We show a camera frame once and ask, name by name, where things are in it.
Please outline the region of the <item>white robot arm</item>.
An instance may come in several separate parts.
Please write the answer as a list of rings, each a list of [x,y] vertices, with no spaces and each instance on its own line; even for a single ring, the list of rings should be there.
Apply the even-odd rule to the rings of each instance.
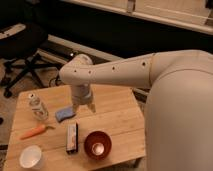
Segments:
[[[148,171],[213,171],[213,54],[156,52],[96,65],[79,54],[59,75],[76,100],[92,84],[148,89]]]

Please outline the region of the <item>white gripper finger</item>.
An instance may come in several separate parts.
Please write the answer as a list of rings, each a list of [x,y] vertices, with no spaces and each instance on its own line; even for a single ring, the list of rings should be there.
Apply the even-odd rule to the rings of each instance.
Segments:
[[[93,113],[96,113],[96,107],[94,103],[89,103],[87,106]]]
[[[72,105],[72,110],[73,110],[73,113],[75,115],[78,113],[79,107],[80,107],[80,105],[78,105],[78,104],[73,104]]]

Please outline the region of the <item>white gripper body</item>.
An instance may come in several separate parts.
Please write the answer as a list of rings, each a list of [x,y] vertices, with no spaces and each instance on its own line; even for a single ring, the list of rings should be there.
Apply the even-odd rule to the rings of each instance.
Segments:
[[[93,92],[89,84],[72,85],[72,102],[76,105],[86,105],[92,102]]]

